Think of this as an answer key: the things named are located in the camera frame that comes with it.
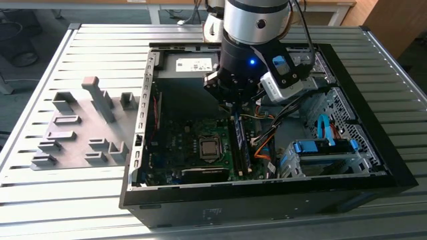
motherboard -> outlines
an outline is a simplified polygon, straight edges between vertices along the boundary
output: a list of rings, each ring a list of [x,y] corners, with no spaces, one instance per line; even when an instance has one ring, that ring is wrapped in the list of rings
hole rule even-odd
[[[240,144],[250,149],[255,136],[255,120],[242,121]],[[147,185],[179,185],[215,183],[264,178],[264,162],[250,158],[239,162],[235,149],[235,122],[230,118],[203,118],[192,120],[166,119],[159,137],[151,143]],[[242,166],[250,167],[242,173]]]

label sticker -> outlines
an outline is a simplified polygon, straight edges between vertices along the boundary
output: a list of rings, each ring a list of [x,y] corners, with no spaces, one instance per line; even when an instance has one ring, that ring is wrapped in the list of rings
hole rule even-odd
[[[272,162],[268,162],[267,168],[270,169],[270,171],[271,171],[272,173],[276,172],[276,167],[275,167],[275,165],[272,164]]]
[[[176,60],[176,72],[210,72],[212,71],[211,58],[180,58]]]

white table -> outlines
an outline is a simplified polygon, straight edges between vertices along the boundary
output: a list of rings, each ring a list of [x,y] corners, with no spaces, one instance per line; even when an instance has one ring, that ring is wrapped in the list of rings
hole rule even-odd
[[[344,20],[352,3],[340,3],[338,5],[315,5],[308,4],[307,12],[328,12],[334,13],[328,22],[330,26],[339,26]],[[88,3],[52,3],[52,2],[0,2],[0,9],[110,9],[110,10],[148,10],[151,24],[160,24],[160,10],[192,10],[192,4],[88,4]]]
[[[196,25],[84,24],[68,30],[0,153],[0,239],[316,239],[424,240],[427,237],[427,98],[370,32],[311,27],[318,43],[334,46],[419,186],[351,212],[275,221],[148,229],[119,209],[124,168],[32,171],[58,91],[99,76],[110,96],[142,94],[150,42],[200,42]],[[288,42],[306,42],[294,27]]]

wooden cabinet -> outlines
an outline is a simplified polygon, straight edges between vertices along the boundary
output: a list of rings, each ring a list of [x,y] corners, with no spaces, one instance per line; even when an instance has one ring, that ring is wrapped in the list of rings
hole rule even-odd
[[[367,26],[395,58],[427,29],[427,0],[358,0],[343,26]]]

table leg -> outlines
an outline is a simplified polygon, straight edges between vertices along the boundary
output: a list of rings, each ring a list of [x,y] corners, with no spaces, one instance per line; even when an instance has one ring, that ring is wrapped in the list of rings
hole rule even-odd
[[[4,95],[13,93],[13,88],[3,81],[3,79],[0,80],[0,93]]]
[[[148,11],[150,11],[150,18],[151,18],[151,24],[160,24],[160,5],[159,4],[148,4]]]
[[[344,20],[344,17],[347,15],[350,6],[344,5],[344,6],[339,6],[336,9],[336,12],[334,12],[332,18],[328,22],[328,26],[340,26],[342,22]]]

